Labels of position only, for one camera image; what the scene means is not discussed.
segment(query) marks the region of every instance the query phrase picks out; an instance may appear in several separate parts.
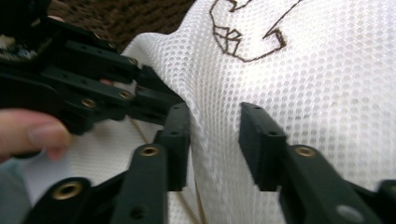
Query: white fabric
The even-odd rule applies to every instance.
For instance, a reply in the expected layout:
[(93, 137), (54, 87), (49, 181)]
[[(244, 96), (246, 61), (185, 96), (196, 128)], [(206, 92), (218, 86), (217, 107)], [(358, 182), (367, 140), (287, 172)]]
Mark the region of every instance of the white fabric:
[(374, 189), (396, 177), (395, 2), (198, 0), (173, 34), (134, 40), (125, 54), (143, 55), (189, 105), (208, 223), (284, 221), (238, 146), (241, 102), (347, 180)]
[(76, 138), (68, 153), (72, 173), (100, 184), (125, 171), (134, 150), (144, 144), (129, 119), (97, 123), (92, 131)]

